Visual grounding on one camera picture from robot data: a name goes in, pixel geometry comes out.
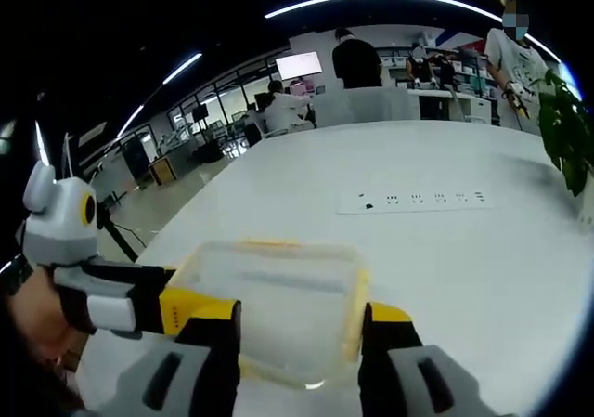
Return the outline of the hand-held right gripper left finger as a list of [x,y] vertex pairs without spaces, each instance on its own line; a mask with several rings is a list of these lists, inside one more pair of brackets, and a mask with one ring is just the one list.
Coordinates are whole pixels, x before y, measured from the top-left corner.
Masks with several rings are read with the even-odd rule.
[[120,374],[113,398],[89,416],[230,416],[240,380],[241,302],[212,300],[173,341]]

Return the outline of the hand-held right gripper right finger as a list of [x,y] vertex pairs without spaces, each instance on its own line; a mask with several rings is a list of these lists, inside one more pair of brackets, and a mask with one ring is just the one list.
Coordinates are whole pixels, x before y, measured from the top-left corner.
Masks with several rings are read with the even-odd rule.
[[478,381],[442,348],[424,345],[411,317],[366,304],[359,397],[364,416],[494,416]]

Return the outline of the person's left hand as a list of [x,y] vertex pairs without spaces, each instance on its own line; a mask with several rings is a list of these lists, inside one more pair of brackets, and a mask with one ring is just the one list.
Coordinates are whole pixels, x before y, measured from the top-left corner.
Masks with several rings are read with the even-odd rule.
[[47,270],[36,268],[7,298],[8,312],[33,356],[76,371],[88,336],[67,322]]

